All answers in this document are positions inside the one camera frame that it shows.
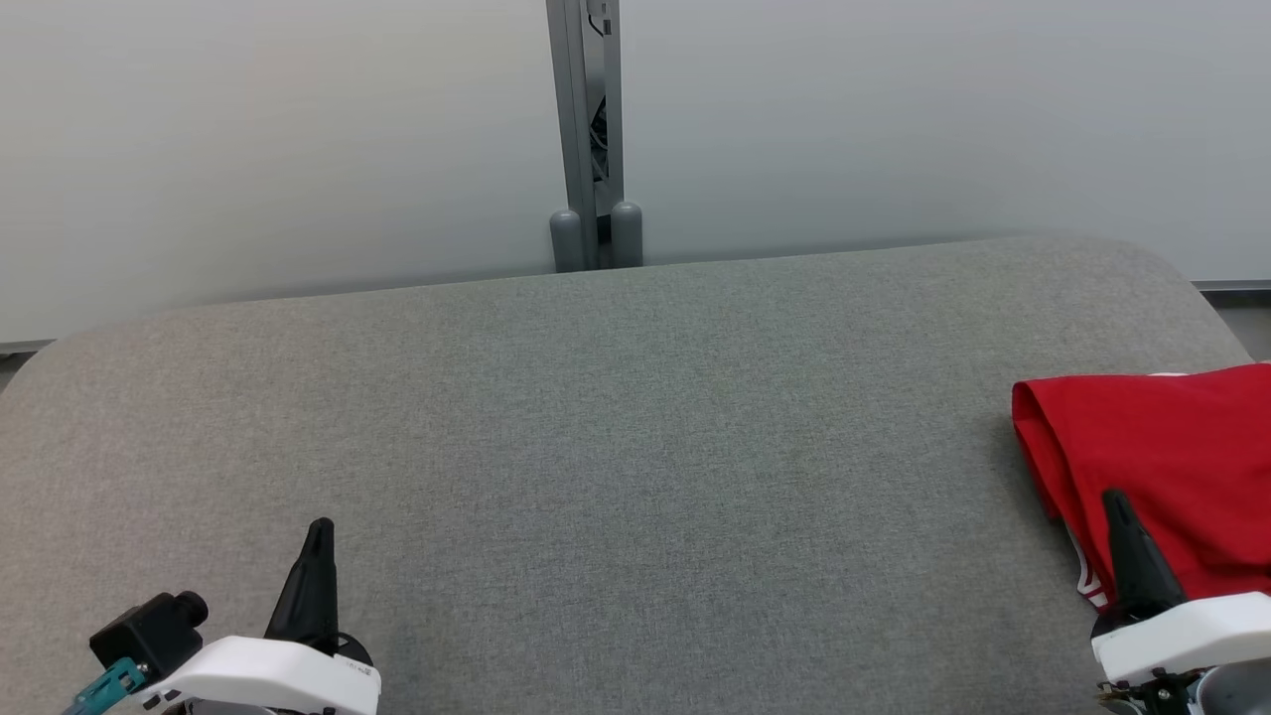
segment red shirt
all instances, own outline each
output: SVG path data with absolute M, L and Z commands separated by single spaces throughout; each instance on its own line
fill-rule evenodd
M 1271 366 L 1026 381 L 1012 413 L 1046 513 L 1089 563 L 1096 607 L 1115 599 L 1101 502 L 1112 488 L 1188 598 L 1271 593 Z

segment gray fabric surface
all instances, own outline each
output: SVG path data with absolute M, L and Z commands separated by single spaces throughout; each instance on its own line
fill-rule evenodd
M 79 334 L 0 396 L 0 711 L 160 591 L 259 634 L 319 516 L 388 715 L 1098 711 L 1010 386 L 1247 361 L 1160 259 L 1040 239 Z

